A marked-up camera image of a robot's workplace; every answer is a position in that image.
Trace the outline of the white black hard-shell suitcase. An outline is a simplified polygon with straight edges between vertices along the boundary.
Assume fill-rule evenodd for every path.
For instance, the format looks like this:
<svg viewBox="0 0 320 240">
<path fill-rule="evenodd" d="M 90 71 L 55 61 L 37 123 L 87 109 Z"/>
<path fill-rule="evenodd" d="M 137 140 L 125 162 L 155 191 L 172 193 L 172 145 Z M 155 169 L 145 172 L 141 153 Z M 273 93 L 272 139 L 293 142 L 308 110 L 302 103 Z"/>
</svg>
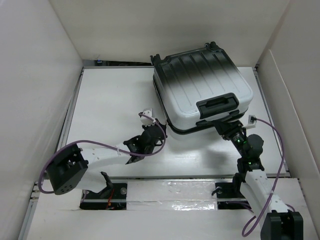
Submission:
<svg viewBox="0 0 320 240">
<path fill-rule="evenodd" d="M 254 92 L 226 51 L 214 41 L 161 58 L 150 57 L 153 85 L 170 129 L 193 134 L 214 121 L 239 120 Z"/>
</svg>

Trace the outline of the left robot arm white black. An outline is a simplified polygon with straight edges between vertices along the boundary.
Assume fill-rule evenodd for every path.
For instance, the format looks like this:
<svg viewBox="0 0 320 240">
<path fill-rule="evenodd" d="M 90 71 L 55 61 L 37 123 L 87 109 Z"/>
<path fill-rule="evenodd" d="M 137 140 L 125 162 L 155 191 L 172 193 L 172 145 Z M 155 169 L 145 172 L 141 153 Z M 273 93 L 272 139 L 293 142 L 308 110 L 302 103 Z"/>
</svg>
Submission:
<svg viewBox="0 0 320 240">
<path fill-rule="evenodd" d="M 112 191 L 107 167 L 133 164 L 155 155 L 155 147 L 164 146 L 166 128 L 161 123 L 143 126 L 142 134 L 118 146 L 80 148 L 78 141 L 66 145 L 52 156 L 45 168 L 53 193 L 64 195 L 82 189 L 107 198 Z"/>
</svg>

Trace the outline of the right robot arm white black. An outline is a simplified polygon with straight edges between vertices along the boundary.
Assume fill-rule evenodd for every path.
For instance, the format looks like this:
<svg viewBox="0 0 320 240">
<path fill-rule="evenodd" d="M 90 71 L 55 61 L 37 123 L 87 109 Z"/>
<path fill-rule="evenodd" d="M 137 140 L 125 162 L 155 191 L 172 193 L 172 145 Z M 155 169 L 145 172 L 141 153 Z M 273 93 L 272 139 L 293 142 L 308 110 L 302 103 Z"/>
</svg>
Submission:
<svg viewBox="0 0 320 240">
<path fill-rule="evenodd" d="M 302 240 L 304 220 L 302 215 L 290 208 L 276 194 L 279 177 L 270 183 L 261 162 L 264 140 L 257 134 L 247 134 L 240 121 L 215 120 L 217 133 L 231 141 L 240 154 L 237 173 L 231 184 L 231 191 L 237 197 L 244 197 L 254 213 L 242 229 L 242 237 L 248 237 L 260 227 L 262 240 Z"/>
</svg>

